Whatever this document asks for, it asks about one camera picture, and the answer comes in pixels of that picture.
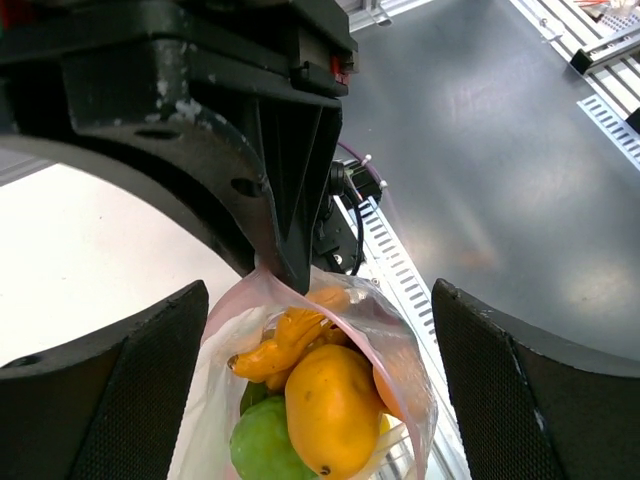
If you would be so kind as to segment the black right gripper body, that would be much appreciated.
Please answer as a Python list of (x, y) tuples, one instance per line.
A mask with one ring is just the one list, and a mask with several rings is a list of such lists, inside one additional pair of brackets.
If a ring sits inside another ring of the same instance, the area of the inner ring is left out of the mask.
[(5, 1), (1, 139), (332, 145), (357, 49), (335, 1)]

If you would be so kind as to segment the yellow potato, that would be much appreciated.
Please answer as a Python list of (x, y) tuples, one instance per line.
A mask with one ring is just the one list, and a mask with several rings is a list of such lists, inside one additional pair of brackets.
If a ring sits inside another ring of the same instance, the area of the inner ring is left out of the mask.
[(404, 422), (405, 418), (399, 407), (396, 396), (394, 395), (388, 383), (385, 381), (380, 371), (376, 367), (373, 368), (373, 379), (374, 379), (374, 383), (378, 391), (378, 394), (386, 407), (387, 413), (395, 417), (396, 419)]

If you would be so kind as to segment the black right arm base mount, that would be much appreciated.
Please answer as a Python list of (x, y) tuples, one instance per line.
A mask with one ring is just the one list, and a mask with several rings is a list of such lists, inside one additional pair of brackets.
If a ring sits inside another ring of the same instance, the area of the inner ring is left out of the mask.
[(312, 236), (312, 265), (356, 276), (365, 260), (362, 197), (344, 164), (334, 161)]

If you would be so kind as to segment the orange ginger root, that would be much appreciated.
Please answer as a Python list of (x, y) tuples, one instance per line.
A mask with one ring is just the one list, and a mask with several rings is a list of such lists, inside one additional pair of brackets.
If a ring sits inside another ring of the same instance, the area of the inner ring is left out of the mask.
[(296, 365), (326, 345), (351, 348), (353, 342), (324, 314), (290, 307), (258, 346), (231, 356), (227, 366), (236, 376), (264, 385), (271, 394), (282, 393)]

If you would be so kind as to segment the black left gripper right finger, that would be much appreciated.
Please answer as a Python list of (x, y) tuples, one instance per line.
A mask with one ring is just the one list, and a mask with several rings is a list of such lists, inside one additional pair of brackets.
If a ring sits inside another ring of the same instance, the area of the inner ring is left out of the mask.
[(439, 279), (435, 332), (474, 479), (636, 479), (639, 363)]

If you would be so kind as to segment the green custard apple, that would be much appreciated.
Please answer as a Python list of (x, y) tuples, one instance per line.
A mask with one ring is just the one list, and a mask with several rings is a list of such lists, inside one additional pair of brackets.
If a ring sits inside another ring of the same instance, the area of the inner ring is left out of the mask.
[(241, 479), (317, 478), (291, 444), (283, 396), (271, 396), (247, 408), (233, 429), (229, 447)]

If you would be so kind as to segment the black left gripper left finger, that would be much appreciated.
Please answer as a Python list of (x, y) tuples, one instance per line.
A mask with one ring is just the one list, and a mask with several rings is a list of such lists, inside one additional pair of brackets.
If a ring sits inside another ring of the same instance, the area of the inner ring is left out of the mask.
[(164, 479), (208, 314), (197, 280), (1, 368), (4, 479)]

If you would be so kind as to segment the clear zip top bag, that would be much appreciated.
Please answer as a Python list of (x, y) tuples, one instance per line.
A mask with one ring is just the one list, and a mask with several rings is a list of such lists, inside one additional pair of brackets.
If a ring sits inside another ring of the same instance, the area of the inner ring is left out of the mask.
[(213, 307), (173, 479), (422, 479), (437, 405), (417, 338), (370, 281), (259, 268)]

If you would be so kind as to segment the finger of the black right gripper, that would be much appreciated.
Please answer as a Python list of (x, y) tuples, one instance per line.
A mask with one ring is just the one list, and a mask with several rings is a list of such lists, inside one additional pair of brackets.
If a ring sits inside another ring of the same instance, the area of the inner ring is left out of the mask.
[(64, 96), (1, 97), (1, 143), (107, 180), (169, 216), (241, 274), (278, 271), (264, 163), (230, 121), (199, 104), (120, 113)]
[(259, 120), (273, 198), (277, 265), (272, 272), (295, 291), (305, 293), (310, 285), (313, 230), (326, 196), (342, 109), (262, 100)]

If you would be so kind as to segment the yellow mango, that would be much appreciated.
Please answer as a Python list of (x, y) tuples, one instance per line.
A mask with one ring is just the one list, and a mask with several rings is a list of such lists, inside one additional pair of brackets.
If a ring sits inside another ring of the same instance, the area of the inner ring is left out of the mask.
[(309, 353), (285, 387), (290, 441), (324, 479), (349, 479), (368, 463), (380, 436), (384, 405), (370, 362), (338, 345)]

